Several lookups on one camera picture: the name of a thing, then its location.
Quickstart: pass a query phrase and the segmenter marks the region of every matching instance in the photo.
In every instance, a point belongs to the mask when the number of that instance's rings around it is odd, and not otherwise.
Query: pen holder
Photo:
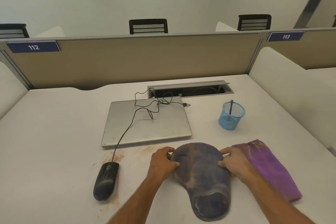
[[[218,123],[226,130],[234,130],[240,119],[245,115],[245,109],[240,104],[233,102],[230,113],[231,102],[226,102],[223,104],[223,110],[220,114]]]

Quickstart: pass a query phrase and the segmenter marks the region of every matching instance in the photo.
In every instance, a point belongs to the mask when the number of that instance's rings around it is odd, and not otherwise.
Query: purple cloth
[[[262,141],[254,140],[232,147],[241,149],[258,173],[287,201],[292,202],[302,198],[287,169]]]

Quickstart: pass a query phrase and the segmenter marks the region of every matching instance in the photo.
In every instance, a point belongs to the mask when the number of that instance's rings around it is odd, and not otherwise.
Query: laptop
[[[136,101],[139,106],[147,106],[153,100],[140,99]],[[132,126],[125,133],[119,145],[161,141],[168,139],[184,138],[191,136],[191,129],[188,118],[182,105],[181,97],[172,97],[169,105],[159,105],[159,112],[153,113],[151,119],[146,109],[136,112]],[[112,102],[108,111],[102,147],[116,146],[120,137],[132,122],[134,112],[141,108],[134,105],[135,100]],[[150,111],[158,110],[157,102],[146,107]]]

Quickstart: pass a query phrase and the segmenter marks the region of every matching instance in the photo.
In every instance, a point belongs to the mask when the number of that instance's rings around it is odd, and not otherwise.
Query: microfiber cloth
[[[259,140],[236,144],[258,173],[275,188],[285,200],[292,202],[302,198],[302,194],[287,169],[272,154],[271,150]]]
[[[184,144],[171,157],[180,163],[174,176],[187,190],[195,215],[203,221],[219,220],[229,211],[230,177],[228,170],[218,165],[220,160],[221,152],[205,143]]]

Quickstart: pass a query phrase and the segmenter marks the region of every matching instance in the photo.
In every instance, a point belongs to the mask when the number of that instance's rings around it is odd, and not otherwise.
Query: black mouse
[[[93,196],[96,200],[104,201],[111,196],[118,169],[119,163],[117,162],[107,162],[101,166],[93,188]]]

